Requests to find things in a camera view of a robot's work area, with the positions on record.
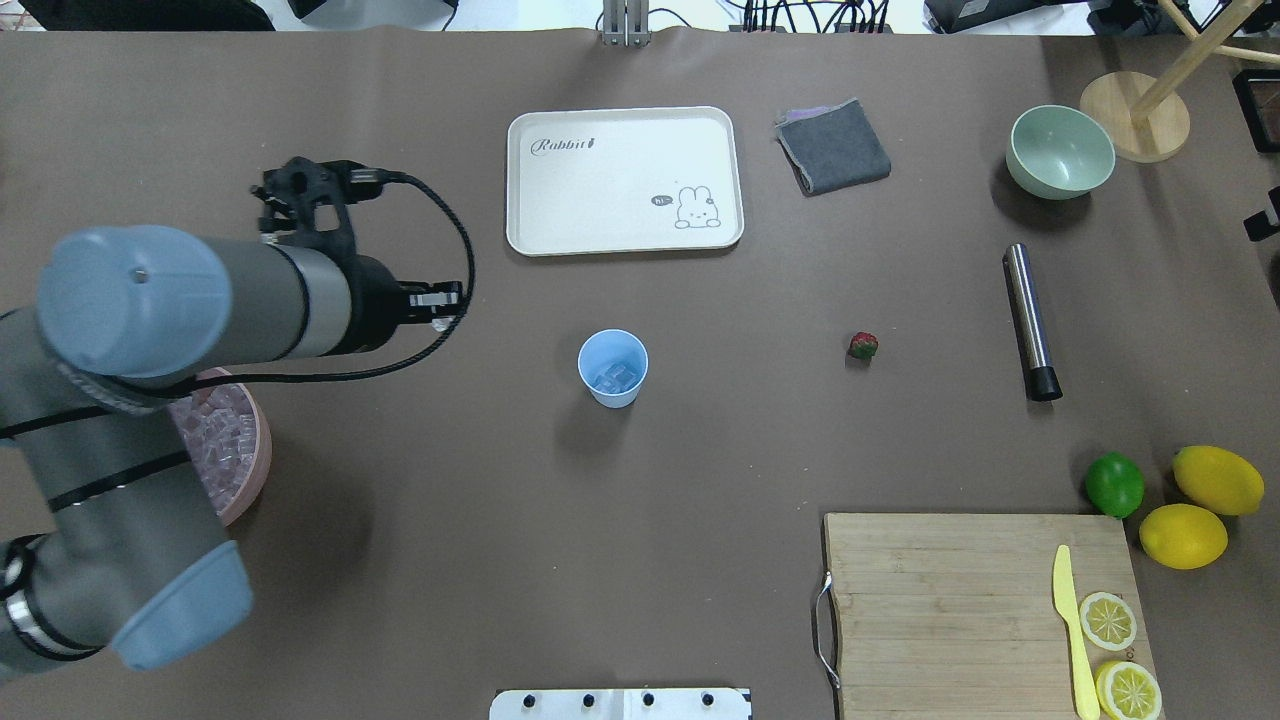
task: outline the yellow lemon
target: yellow lemon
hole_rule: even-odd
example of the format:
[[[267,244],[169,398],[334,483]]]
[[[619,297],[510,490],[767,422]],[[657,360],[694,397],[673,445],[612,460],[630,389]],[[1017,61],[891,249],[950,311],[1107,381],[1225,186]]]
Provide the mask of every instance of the yellow lemon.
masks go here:
[[[1249,461],[1221,447],[1194,445],[1174,456],[1174,480],[1219,515],[1248,515],[1262,502],[1262,475]]]
[[[1156,720],[1164,706],[1160,685],[1137,662],[1112,660],[1098,667],[1098,703],[1115,720]]]
[[[1138,539],[1152,560],[1175,570],[1194,570],[1219,559],[1226,550],[1222,520],[1194,505],[1155,509],[1138,525]]]
[[[1089,642],[1112,652],[1132,646],[1138,635],[1133,609],[1108,592],[1096,592],[1080,602],[1080,628]]]

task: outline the blue joint cap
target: blue joint cap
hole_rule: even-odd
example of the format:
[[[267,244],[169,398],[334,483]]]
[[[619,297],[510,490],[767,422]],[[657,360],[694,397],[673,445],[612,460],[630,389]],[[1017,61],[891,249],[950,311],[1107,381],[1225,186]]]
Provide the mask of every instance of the blue joint cap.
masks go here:
[[[223,261],[161,225],[86,228],[40,273],[36,315],[52,348],[88,373],[156,378],[201,360],[232,313]]]
[[[154,670],[227,634],[253,605],[236,541],[227,541],[182,571],[111,638],[133,670]]]

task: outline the rabbit cartoon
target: rabbit cartoon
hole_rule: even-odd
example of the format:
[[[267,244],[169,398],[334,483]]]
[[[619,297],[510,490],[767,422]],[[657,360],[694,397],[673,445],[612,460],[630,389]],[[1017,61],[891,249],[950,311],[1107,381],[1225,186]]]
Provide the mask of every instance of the rabbit cartoon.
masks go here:
[[[680,208],[676,209],[676,227],[718,228],[719,210],[707,186],[680,188]]]

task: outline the wooden pole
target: wooden pole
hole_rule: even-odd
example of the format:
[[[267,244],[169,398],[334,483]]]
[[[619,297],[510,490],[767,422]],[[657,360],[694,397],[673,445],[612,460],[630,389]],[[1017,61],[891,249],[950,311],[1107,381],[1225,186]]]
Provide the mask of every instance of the wooden pole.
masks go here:
[[[1231,36],[1240,27],[1240,24],[1249,19],[1253,10],[1258,9],[1262,0],[1233,0],[1230,5],[1222,10],[1222,14],[1217,17],[1216,20],[1210,23],[1208,28],[1201,33],[1199,37],[1192,41],[1183,50],[1183,54],[1174,60],[1174,64],[1165,70],[1165,74],[1160,76],[1156,85],[1151,86],[1147,92],[1138,99],[1138,101],[1130,109],[1130,117],[1133,123],[1140,124],[1147,119],[1147,115],[1160,105],[1165,97],[1176,88],[1188,76],[1190,76],[1201,63],[1208,58],[1224,40]]]
[[[1158,1],[1160,6],[1165,9],[1165,14],[1167,14],[1174,20],[1174,24],[1178,26],[1178,29],[1183,31],[1183,35],[1185,35],[1188,40],[1196,40],[1197,37],[1199,37],[1199,31],[1196,29],[1192,26],[1192,22],[1187,19],[1187,15],[1184,15],[1183,12],[1178,9],[1178,5],[1174,4],[1174,0],[1158,0]],[[1280,55],[1276,55],[1275,53],[1263,53],[1261,50],[1247,50],[1244,47],[1233,47],[1230,45],[1220,45],[1213,49],[1213,53],[1217,53],[1219,55],[1226,55],[1228,58],[1239,58],[1240,60],[1253,60],[1257,63],[1270,63],[1272,65],[1280,65]]]

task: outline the gray cloth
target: gray cloth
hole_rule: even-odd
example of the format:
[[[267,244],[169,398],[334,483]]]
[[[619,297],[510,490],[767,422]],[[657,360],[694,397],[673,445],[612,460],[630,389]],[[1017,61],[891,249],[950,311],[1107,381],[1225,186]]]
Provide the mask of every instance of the gray cloth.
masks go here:
[[[787,110],[774,129],[809,195],[878,181],[892,169],[856,97],[835,108]]]

